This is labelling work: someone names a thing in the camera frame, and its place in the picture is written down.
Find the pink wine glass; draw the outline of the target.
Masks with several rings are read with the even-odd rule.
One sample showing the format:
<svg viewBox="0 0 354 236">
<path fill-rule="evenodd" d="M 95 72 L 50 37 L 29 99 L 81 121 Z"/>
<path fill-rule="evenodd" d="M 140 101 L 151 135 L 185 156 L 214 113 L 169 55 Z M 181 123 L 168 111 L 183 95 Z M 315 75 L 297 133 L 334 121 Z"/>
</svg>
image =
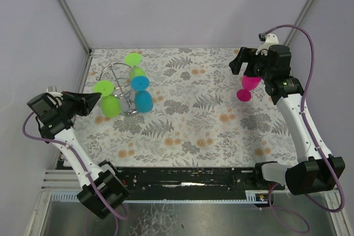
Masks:
<svg viewBox="0 0 354 236">
<path fill-rule="evenodd" d="M 241 80 L 242 89 L 237 91 L 237 98 L 242 102 L 248 102 L 252 98 L 251 91 L 255 89 L 260 82 L 260 77 L 248 77 L 243 75 Z"/>
</svg>

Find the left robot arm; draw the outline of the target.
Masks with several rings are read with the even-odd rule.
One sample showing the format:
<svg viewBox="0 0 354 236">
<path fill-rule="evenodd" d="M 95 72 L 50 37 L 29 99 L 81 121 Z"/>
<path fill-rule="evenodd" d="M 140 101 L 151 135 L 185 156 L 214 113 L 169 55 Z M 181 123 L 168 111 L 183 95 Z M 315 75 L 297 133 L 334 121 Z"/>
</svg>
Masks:
<svg viewBox="0 0 354 236">
<path fill-rule="evenodd" d="M 128 190 L 110 162 L 104 161 L 102 165 L 93 162 L 82 147 L 72 121 L 75 116 L 89 115 L 100 98 L 100 93 L 45 92 L 27 105 L 43 125 L 37 140 L 52 143 L 74 170 L 81 187 L 77 194 L 80 203 L 98 218 L 113 214 L 126 220 L 128 215 L 119 214 L 116 208 L 128 197 Z"/>
</svg>

